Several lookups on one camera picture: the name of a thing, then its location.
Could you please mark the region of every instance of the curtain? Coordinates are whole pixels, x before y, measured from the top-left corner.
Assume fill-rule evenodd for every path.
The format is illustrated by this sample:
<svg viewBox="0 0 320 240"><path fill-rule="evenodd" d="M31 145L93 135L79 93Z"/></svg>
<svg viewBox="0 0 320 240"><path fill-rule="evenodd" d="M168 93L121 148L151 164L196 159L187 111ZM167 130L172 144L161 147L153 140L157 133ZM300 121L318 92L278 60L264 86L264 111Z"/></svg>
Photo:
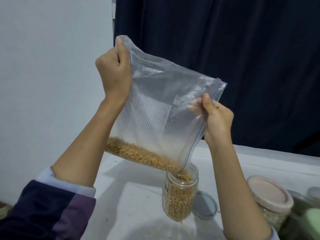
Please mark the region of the curtain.
<svg viewBox="0 0 320 240"><path fill-rule="evenodd" d="M227 82L234 144L320 157L320 0L117 0L117 35Z"/></svg>

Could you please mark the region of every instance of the person's left hand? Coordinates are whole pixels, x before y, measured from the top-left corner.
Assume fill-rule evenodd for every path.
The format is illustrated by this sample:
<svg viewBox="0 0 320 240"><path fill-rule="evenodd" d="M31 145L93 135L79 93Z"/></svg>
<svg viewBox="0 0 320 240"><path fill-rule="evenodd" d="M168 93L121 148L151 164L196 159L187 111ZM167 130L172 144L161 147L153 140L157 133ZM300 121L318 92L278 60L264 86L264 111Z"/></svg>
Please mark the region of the person's left hand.
<svg viewBox="0 0 320 240"><path fill-rule="evenodd" d="M100 73L106 101L123 107L129 97L132 74L129 63L129 51L120 38L116 39L118 53L115 48L96 59L96 67Z"/></svg>

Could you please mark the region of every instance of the wall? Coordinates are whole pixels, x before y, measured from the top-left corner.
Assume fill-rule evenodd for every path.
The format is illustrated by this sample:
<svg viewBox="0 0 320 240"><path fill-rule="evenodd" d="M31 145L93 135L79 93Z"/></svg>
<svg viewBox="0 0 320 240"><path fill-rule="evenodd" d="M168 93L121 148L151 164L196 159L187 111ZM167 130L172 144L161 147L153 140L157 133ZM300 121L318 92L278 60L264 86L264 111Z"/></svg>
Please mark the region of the wall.
<svg viewBox="0 0 320 240"><path fill-rule="evenodd" d="M95 113L111 0L0 0L0 201L51 165Z"/></svg>

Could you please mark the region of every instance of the ziplock bag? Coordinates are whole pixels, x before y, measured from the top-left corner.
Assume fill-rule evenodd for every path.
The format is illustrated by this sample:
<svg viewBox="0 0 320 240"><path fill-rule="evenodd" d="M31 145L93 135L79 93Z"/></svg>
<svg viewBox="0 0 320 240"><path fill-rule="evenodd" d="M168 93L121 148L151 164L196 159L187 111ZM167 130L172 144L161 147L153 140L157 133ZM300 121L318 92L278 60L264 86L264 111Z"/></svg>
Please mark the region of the ziplock bag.
<svg viewBox="0 0 320 240"><path fill-rule="evenodd" d="M133 83L105 150L179 173L204 135L206 115L192 112L190 106L205 93L218 101L227 84L146 54L128 36L119 37L130 52Z"/></svg>

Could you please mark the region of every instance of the hand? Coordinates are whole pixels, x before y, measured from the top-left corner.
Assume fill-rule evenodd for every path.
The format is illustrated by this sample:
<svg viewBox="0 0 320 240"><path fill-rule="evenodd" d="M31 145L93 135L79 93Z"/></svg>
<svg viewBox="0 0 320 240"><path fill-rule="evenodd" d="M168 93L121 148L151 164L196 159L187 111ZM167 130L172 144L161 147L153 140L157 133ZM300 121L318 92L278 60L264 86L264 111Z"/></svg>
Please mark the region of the hand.
<svg viewBox="0 0 320 240"><path fill-rule="evenodd" d="M120 38L116 39L118 53L115 48L96 59L96 67L100 73L105 100L121 109L126 104L132 85L132 74L129 63L129 51Z"/></svg>
<svg viewBox="0 0 320 240"><path fill-rule="evenodd" d="M222 104L211 101L206 93L202 98L196 100L197 104L203 106L208 112L205 121L206 128L204 131L204 139L210 148L215 149L221 143L231 143L231 125L233 120L233 112Z"/></svg>

